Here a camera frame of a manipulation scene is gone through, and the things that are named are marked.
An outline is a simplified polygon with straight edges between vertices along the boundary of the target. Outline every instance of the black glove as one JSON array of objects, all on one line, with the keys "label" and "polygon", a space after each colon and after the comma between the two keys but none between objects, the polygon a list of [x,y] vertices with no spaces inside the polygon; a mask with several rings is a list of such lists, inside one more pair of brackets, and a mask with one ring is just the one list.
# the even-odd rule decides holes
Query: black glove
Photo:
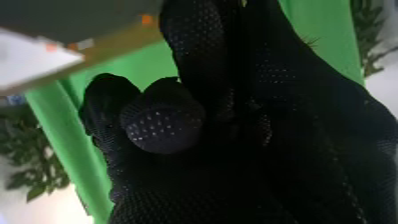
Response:
[{"label": "black glove", "polygon": [[[159,80],[140,95],[109,77],[86,88],[79,116],[108,160],[111,223],[392,224],[394,118],[301,43],[277,1],[237,2],[165,3],[182,86]],[[173,111],[161,125],[175,113],[188,128],[181,141],[177,129],[143,141],[138,118],[161,102]]]}]

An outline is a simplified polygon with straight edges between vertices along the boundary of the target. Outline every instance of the green backdrop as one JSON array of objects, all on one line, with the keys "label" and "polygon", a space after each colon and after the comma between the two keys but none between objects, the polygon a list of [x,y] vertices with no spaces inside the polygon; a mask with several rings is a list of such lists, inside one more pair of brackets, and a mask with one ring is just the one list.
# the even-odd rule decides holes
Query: green backdrop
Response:
[{"label": "green backdrop", "polygon": [[[362,84],[349,1],[280,0],[280,2],[301,38],[317,40],[314,44],[317,55],[344,76]],[[140,88],[159,77],[175,75],[166,44],[159,42],[26,92],[28,103],[95,224],[106,223],[111,210],[109,181],[101,154],[85,136],[76,112],[86,83],[102,72],[125,76]]]}]

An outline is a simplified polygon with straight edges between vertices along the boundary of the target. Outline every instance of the black fabric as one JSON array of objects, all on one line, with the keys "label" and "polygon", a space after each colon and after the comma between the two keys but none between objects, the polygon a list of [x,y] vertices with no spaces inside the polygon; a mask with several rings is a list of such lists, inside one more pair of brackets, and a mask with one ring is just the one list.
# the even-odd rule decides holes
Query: black fabric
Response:
[{"label": "black fabric", "polygon": [[[277,1],[168,0],[159,30],[191,96],[163,81],[140,94],[99,76],[79,111],[108,161],[109,223],[394,224],[396,120],[300,41]],[[133,140],[157,105],[205,111],[179,153]]]}]

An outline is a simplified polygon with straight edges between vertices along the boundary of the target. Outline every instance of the white object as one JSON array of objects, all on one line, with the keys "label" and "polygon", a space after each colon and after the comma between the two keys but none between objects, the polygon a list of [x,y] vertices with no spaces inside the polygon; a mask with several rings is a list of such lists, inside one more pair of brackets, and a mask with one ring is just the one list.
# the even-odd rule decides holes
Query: white object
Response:
[{"label": "white object", "polygon": [[83,55],[56,43],[0,28],[0,91],[83,62]]}]

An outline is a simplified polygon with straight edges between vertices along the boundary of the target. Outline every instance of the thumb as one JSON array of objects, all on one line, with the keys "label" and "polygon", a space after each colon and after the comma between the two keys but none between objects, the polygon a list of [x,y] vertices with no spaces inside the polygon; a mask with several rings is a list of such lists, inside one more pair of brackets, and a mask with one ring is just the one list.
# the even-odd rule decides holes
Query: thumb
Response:
[{"label": "thumb", "polygon": [[200,137],[204,109],[175,78],[159,79],[120,112],[120,126],[140,149],[173,154]]}]

